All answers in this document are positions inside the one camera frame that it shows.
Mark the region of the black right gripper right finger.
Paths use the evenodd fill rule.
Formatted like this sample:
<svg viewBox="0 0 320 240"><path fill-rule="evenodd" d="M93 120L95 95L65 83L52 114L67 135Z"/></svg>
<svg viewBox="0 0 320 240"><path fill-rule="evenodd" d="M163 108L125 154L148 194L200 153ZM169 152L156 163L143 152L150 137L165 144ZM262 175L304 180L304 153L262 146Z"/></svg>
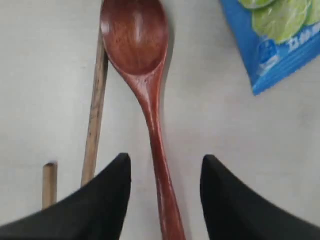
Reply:
<svg viewBox="0 0 320 240"><path fill-rule="evenodd" d="M218 158L202 160L200 198L211 240L318 240L320 228L274 205Z"/></svg>

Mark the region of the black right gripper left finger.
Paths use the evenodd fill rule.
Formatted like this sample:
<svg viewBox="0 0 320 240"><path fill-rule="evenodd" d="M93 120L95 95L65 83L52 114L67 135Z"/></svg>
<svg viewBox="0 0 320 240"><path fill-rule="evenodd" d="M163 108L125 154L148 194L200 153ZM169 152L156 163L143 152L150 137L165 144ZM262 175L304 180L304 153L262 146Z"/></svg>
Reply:
<svg viewBox="0 0 320 240"><path fill-rule="evenodd" d="M2 240L119 240L132 188L132 162L119 153L78 191L0 227Z"/></svg>

